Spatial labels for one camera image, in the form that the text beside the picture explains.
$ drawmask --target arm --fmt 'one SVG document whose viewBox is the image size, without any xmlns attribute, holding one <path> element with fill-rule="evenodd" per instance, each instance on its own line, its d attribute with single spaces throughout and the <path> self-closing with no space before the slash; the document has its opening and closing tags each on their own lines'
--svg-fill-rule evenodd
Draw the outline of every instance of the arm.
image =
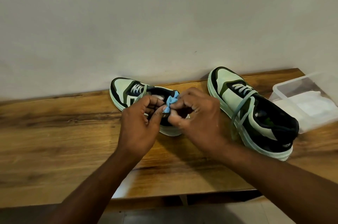
<svg viewBox="0 0 338 224">
<path fill-rule="evenodd" d="M 116 151 L 58 205 L 47 223 L 99 221 L 121 182 L 154 145 L 165 107 L 163 104 L 158 98 L 145 96 L 122 112 Z M 144 113 L 149 114 L 151 119 L 148 120 Z"/>
<path fill-rule="evenodd" d="M 219 101 L 196 88 L 180 94 L 172 109 L 190 108 L 192 119 L 175 110 L 169 122 L 178 126 L 201 151 L 222 162 L 278 206 L 296 223 L 336 223 L 338 184 L 286 162 L 226 141 L 219 124 Z"/>
</svg>

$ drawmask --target floor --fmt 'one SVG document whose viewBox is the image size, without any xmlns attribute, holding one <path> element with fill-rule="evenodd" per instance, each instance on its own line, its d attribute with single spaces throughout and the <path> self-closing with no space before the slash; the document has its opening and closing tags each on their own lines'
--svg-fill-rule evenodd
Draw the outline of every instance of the floor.
<svg viewBox="0 0 338 224">
<path fill-rule="evenodd" d="M 0 224 L 37 223 L 54 205 L 0 210 Z M 292 224 L 280 209 L 269 201 L 173 207 L 104 213 L 99 224 Z"/>
</svg>

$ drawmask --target plastic container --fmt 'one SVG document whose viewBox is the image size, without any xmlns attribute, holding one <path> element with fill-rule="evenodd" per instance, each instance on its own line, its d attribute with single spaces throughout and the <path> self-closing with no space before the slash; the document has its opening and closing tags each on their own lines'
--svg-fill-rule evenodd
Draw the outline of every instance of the plastic container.
<svg viewBox="0 0 338 224">
<path fill-rule="evenodd" d="M 296 118 L 304 133 L 338 120 L 338 78 L 316 72 L 278 83 L 269 100 Z"/>
</svg>

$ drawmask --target forearm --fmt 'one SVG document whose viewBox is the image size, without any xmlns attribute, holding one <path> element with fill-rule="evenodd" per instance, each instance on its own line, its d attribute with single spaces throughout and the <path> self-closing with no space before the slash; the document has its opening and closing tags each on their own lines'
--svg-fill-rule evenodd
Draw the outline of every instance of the forearm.
<svg viewBox="0 0 338 224">
<path fill-rule="evenodd" d="M 51 214 L 48 223 L 97 223 L 112 195 L 138 159 L 113 153 Z"/>
<path fill-rule="evenodd" d="M 336 223 L 338 184 L 235 143 L 217 158 L 295 222 Z"/>
</svg>

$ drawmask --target shoe sole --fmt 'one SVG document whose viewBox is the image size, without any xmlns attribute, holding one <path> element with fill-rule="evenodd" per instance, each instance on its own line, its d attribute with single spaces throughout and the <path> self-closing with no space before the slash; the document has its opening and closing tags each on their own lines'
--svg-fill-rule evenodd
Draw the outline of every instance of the shoe sole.
<svg viewBox="0 0 338 224">
<path fill-rule="evenodd" d="M 217 98 L 219 101 L 220 101 L 220 108 L 229 116 L 229 118 L 231 119 L 234 112 L 231 110 L 231 108 L 224 102 L 224 100 L 218 95 L 217 91 L 215 90 L 215 88 L 213 87 L 212 85 L 212 81 L 211 81 L 211 73 L 213 71 L 211 71 L 209 73 L 209 77 L 208 77 L 208 90 L 209 90 L 209 93 L 211 96 L 213 96 L 214 98 Z M 244 143 L 244 145 L 248 148 L 251 148 L 255 151 L 257 151 L 258 153 L 261 153 L 263 155 L 266 155 L 266 156 L 269 156 L 269 157 L 272 157 L 272 158 L 276 158 L 280 161 L 286 161 L 289 156 L 291 155 L 292 153 L 292 150 L 293 150 L 293 146 L 291 146 L 290 149 L 288 149 L 287 151 L 285 152 L 279 152 L 279 153 L 274 153 L 274 152 L 269 152 L 269 151 L 266 151 L 262 148 L 260 148 L 250 137 L 250 135 L 248 134 L 247 130 L 244 128 L 243 125 L 241 125 L 240 128 L 238 128 L 239 126 L 239 120 L 238 120 L 238 117 L 235 118 L 234 120 L 234 124 L 235 124 L 235 127 Z"/>
<path fill-rule="evenodd" d="M 109 89 L 109 94 L 110 94 L 110 97 L 112 98 L 112 102 L 114 103 L 114 105 L 119 109 L 119 110 L 124 110 L 125 107 L 122 106 L 112 95 L 112 91 L 111 89 Z M 179 136 L 181 135 L 181 131 L 174 127 L 174 126 L 163 126 L 163 125 L 160 125 L 159 126 L 159 132 L 164 134 L 164 135 L 167 135 L 167 136 L 171 136 L 171 137 L 175 137 L 175 136 Z"/>
</svg>

